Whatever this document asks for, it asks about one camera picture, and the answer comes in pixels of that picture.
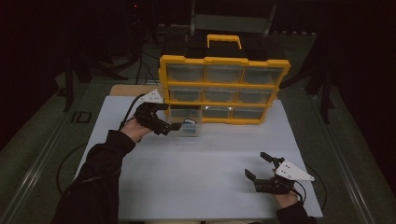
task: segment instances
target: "white tabletop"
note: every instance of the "white tabletop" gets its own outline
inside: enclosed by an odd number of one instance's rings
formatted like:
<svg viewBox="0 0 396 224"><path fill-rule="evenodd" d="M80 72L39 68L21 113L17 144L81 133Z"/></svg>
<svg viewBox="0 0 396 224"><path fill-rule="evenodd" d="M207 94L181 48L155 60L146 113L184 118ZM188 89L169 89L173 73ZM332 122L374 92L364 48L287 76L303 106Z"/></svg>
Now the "white tabletop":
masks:
<svg viewBox="0 0 396 224"><path fill-rule="evenodd" d="M134 97L107 96L92 131L89 148L117 130ZM162 112L157 113L162 119ZM280 101L262 125L204 123L199 137L150 133L124 158L120 176L120 220L262 219L276 216L273 196L257 193L245 177L274 176L274 165L260 152L305 170L300 150ZM309 216L322 217L311 182L301 181ZM303 190L296 185L303 195Z"/></svg>

